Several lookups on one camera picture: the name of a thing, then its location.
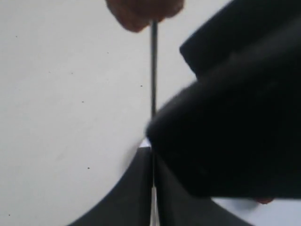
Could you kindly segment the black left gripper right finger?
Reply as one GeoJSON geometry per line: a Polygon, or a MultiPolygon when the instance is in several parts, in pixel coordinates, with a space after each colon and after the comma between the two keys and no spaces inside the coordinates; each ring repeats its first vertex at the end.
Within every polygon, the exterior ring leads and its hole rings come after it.
{"type": "Polygon", "coordinates": [[[195,198],[155,155],[155,185],[161,226],[249,226],[210,198],[195,198]]]}

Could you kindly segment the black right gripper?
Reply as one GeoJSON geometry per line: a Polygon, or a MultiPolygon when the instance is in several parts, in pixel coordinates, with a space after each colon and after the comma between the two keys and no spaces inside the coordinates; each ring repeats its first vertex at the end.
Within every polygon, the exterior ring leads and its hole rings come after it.
{"type": "Polygon", "coordinates": [[[233,0],[181,46],[197,80],[146,135],[196,197],[300,198],[301,3],[233,0]]]}

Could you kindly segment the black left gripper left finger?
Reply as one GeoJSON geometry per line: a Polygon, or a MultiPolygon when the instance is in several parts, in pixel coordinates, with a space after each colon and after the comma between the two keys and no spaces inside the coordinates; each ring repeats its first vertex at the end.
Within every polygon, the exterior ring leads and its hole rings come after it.
{"type": "Polygon", "coordinates": [[[140,147],[114,188],[72,226],[149,226],[151,222],[152,154],[140,147]]]}

